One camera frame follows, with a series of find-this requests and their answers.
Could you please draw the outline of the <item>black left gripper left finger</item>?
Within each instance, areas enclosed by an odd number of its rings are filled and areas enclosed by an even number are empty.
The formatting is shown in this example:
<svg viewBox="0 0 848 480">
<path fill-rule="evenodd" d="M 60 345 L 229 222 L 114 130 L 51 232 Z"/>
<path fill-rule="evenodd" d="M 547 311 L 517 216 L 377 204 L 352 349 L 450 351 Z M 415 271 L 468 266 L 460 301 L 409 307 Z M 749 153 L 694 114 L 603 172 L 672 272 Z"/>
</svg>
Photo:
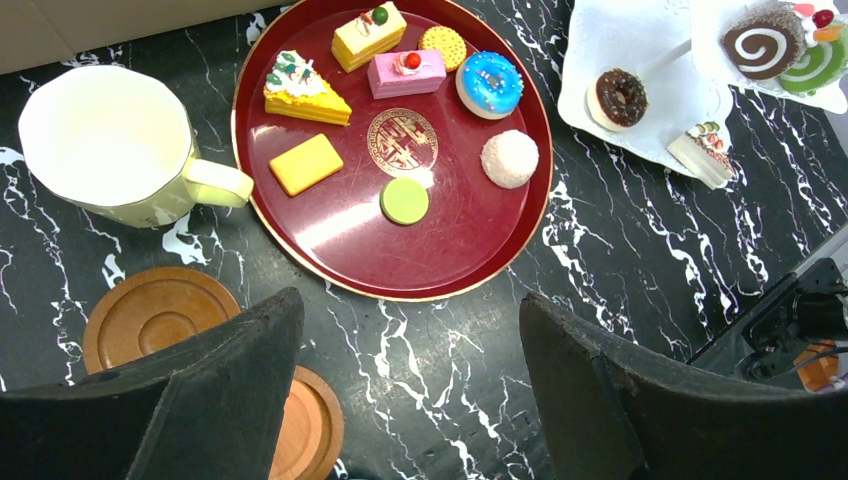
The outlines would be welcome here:
<svg viewBox="0 0 848 480">
<path fill-rule="evenodd" d="M 265 479 L 300 348 L 287 287 L 232 319 L 73 386 L 1 396 L 5 479 Z"/>
</svg>

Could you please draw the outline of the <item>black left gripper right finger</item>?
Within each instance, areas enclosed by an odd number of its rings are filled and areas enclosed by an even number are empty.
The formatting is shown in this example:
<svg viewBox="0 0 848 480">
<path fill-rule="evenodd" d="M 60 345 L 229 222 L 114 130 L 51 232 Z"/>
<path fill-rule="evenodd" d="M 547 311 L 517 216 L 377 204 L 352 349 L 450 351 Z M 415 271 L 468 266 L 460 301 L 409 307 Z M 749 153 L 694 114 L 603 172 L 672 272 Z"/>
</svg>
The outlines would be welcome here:
<svg viewBox="0 0 848 480">
<path fill-rule="evenodd" d="M 547 299 L 520 336 L 559 479 L 843 479 L 847 394 L 708 372 L 635 345 Z"/>
</svg>

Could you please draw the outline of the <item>white round cake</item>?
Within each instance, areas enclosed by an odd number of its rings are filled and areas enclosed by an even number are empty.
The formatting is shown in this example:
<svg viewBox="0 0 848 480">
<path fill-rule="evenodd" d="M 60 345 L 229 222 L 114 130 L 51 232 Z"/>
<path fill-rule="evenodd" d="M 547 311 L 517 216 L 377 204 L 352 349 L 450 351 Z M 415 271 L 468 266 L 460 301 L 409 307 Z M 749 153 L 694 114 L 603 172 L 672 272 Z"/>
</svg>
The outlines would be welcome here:
<svg viewBox="0 0 848 480">
<path fill-rule="evenodd" d="M 508 130 L 489 138 L 480 159 L 484 173 L 499 187 L 518 188 L 529 181 L 539 163 L 536 142 L 519 130 Z"/>
</svg>

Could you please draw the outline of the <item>white triangular cake slice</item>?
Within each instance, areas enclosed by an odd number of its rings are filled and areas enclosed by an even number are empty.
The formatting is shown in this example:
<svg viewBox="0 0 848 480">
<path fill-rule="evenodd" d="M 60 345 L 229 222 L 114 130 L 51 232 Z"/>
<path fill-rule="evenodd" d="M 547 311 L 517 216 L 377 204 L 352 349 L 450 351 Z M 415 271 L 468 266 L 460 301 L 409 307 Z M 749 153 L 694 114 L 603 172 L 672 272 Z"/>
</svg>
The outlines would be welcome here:
<svg viewBox="0 0 848 480">
<path fill-rule="evenodd" d="M 736 176 L 729 157 L 729 137 L 715 121 L 696 124 L 666 149 L 710 189 L 721 187 Z"/>
</svg>

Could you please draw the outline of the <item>chocolate donut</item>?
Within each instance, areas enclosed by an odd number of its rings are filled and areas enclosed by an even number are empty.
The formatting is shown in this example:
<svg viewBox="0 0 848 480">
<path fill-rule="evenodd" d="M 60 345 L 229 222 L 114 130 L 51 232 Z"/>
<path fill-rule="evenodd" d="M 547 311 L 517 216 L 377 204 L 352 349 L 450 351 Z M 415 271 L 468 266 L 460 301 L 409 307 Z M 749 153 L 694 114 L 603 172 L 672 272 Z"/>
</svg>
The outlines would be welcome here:
<svg viewBox="0 0 848 480">
<path fill-rule="evenodd" d="M 602 128 L 621 132 L 644 117 L 649 101 L 641 79 L 620 68 L 603 72 L 586 91 L 591 118 Z"/>
</svg>

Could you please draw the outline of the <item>white three-tier cake stand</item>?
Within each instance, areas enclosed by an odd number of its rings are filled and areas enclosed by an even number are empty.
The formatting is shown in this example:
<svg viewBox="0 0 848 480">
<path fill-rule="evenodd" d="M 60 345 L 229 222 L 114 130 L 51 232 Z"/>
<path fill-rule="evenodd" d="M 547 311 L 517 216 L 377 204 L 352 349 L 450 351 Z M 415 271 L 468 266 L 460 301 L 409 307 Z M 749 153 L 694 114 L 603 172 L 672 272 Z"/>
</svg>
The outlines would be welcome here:
<svg viewBox="0 0 848 480">
<path fill-rule="evenodd" d="M 745 78 L 719 44 L 754 1 L 591 1 L 574 4 L 563 59 L 560 117 L 612 145 L 686 174 L 667 150 L 683 131 L 704 120 L 723 125 L 733 107 L 731 87 L 786 100 L 776 81 Z M 587 107 L 589 86 L 621 68 L 642 77 L 649 107 L 633 128 L 612 132 Z"/>
</svg>

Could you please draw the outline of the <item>strawberry cupcake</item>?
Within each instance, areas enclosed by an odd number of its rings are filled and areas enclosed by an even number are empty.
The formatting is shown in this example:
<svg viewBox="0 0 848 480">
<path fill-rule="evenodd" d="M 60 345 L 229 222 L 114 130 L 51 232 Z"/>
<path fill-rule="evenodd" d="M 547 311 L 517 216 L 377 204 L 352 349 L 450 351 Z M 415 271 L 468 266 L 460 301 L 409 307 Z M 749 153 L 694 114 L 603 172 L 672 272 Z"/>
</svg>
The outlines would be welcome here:
<svg viewBox="0 0 848 480">
<path fill-rule="evenodd" d="M 769 80 L 788 71 L 806 50 L 839 39 L 843 29 L 830 10 L 765 1 L 733 23 L 720 44 L 743 76 Z"/>
</svg>

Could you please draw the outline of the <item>green cube cake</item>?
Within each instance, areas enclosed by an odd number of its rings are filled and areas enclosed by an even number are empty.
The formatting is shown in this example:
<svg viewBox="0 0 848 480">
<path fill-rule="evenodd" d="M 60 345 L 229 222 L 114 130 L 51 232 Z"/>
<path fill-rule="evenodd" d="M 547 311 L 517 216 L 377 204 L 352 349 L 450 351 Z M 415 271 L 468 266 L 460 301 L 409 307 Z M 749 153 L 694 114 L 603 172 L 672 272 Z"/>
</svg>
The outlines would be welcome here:
<svg viewBox="0 0 848 480">
<path fill-rule="evenodd" d="M 839 37 L 808 48 L 779 76 L 783 89 L 797 96 L 812 96 L 847 73 L 847 27 L 839 24 Z"/>
</svg>

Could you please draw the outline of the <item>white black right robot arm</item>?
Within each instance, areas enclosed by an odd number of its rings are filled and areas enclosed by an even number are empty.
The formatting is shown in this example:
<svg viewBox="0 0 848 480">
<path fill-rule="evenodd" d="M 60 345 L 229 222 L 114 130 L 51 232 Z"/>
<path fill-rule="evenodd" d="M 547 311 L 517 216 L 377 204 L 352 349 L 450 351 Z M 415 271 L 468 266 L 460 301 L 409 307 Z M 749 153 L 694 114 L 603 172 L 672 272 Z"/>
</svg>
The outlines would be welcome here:
<svg viewBox="0 0 848 480">
<path fill-rule="evenodd" d="M 834 361 L 823 389 L 847 378 L 847 227 L 842 226 L 687 361 L 739 380 L 802 388 Z"/>
</svg>

